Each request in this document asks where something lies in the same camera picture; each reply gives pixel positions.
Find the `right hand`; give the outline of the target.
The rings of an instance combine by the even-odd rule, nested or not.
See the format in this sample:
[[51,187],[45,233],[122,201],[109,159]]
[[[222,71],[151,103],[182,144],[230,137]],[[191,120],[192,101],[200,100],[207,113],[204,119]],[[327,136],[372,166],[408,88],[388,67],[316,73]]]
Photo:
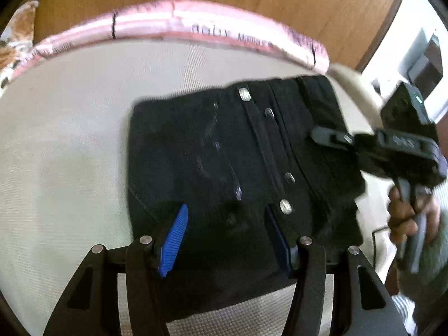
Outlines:
[[408,237],[418,232],[416,214],[424,213],[427,219],[425,243],[431,244],[437,237],[440,229],[440,204],[434,194],[425,194],[418,198],[415,207],[400,199],[400,192],[396,186],[389,191],[390,215],[388,226],[389,238],[395,245],[404,243]]

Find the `grey sleeve forearm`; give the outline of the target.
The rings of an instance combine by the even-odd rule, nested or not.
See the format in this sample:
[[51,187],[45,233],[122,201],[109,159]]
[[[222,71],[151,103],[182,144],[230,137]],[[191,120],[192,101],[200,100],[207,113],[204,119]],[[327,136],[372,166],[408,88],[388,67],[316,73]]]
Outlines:
[[415,304],[413,319],[420,334],[447,320],[447,226],[425,245],[418,274],[398,273],[399,290]]

